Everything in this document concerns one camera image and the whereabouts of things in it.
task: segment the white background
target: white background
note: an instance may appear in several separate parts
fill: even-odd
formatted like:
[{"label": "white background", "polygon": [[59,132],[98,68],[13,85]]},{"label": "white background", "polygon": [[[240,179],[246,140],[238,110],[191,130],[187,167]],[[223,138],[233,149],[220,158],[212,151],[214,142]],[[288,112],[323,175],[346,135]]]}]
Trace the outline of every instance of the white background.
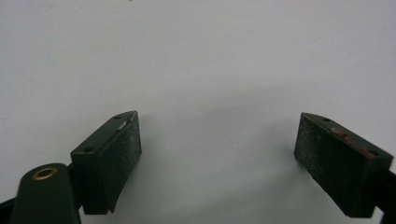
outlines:
[{"label": "white background", "polygon": [[1,0],[0,201],[137,110],[142,157],[84,224],[378,223],[293,150],[304,111],[396,155],[395,71],[391,0]]}]

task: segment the screw hole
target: screw hole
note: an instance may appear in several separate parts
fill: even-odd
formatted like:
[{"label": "screw hole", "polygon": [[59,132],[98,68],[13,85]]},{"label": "screw hole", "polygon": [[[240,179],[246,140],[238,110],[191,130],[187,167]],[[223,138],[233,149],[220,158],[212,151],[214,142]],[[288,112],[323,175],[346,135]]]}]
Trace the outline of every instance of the screw hole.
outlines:
[{"label": "screw hole", "polygon": [[93,152],[94,150],[95,150],[94,147],[86,147],[86,148],[84,148],[84,152],[86,152],[86,153]]},{"label": "screw hole", "polygon": [[43,180],[43,179],[47,179],[53,175],[55,175],[55,173],[58,171],[58,169],[56,169],[55,167],[47,167],[47,168],[43,168],[37,172],[35,172],[32,176],[33,179],[35,180]]}]

